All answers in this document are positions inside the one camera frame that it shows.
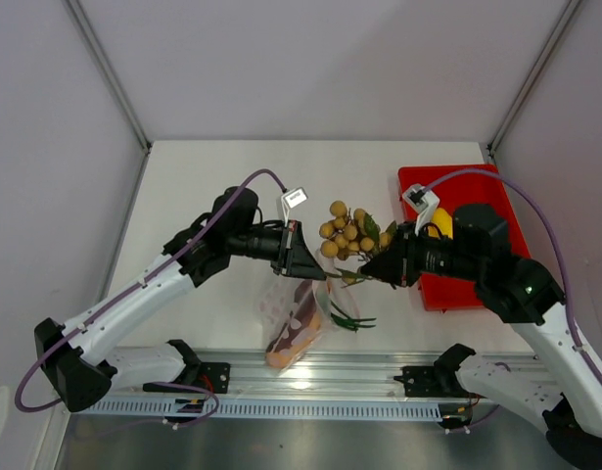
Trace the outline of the longan bunch with leaves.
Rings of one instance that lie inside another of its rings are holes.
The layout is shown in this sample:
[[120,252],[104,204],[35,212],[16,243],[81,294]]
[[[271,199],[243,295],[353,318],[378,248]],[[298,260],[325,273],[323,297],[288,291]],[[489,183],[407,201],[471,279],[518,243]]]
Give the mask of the longan bunch with leaves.
[[331,218],[318,229],[321,239],[318,254],[325,264],[327,277],[339,281],[343,288],[371,280],[370,275],[361,273],[361,265],[353,269],[338,267],[336,262],[356,259],[367,263],[385,252],[394,239],[396,221],[381,227],[370,212],[363,208],[351,209],[341,200],[330,205],[329,214]]

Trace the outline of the clear pink zip top bag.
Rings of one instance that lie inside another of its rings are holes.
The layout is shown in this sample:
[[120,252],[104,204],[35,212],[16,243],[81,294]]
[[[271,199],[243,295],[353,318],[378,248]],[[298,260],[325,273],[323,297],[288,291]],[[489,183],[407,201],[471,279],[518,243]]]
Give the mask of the clear pink zip top bag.
[[324,281],[270,274],[255,300],[262,325],[265,364],[282,373],[337,331],[357,333],[376,325],[364,317],[335,263],[318,254]]

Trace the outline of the toy ham slice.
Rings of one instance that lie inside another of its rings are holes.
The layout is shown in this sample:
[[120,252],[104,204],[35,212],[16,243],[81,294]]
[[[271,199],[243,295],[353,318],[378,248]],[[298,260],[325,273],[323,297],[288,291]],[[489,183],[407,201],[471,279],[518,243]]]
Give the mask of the toy ham slice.
[[284,370],[299,360],[323,330],[323,314],[316,302],[317,281],[277,281],[258,305],[267,337],[266,364]]

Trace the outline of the green scallion toy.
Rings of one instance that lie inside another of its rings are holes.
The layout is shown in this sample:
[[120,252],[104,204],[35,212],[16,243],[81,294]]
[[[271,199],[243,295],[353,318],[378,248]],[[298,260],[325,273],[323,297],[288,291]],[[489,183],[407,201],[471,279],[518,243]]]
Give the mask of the green scallion toy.
[[330,318],[337,327],[354,333],[362,329],[375,328],[377,321],[376,317],[353,317],[333,301],[330,301]]

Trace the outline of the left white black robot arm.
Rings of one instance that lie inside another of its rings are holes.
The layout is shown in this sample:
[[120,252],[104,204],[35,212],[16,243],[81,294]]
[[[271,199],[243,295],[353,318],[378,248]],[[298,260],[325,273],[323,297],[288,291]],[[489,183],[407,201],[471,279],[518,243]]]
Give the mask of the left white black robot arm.
[[230,187],[179,231],[129,286],[64,323],[47,318],[34,329],[40,369],[70,412],[85,410],[112,390],[201,392],[207,387],[197,354],[182,340],[124,349],[132,330],[174,299],[229,267],[233,257],[267,261],[274,274],[323,281],[301,223],[255,221],[257,194]]

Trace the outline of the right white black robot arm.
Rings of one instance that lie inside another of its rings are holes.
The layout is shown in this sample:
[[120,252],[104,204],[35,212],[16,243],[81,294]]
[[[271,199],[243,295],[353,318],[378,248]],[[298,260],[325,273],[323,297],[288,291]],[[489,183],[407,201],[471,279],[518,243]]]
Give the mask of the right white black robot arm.
[[547,392],[473,349],[455,344],[434,362],[436,387],[493,400],[530,422],[577,469],[602,469],[602,362],[585,359],[567,321],[571,305],[548,269],[512,253],[507,221],[471,204],[452,218],[452,237],[401,224],[389,247],[360,273],[410,287],[424,273],[473,283],[477,298],[531,347],[559,390]]

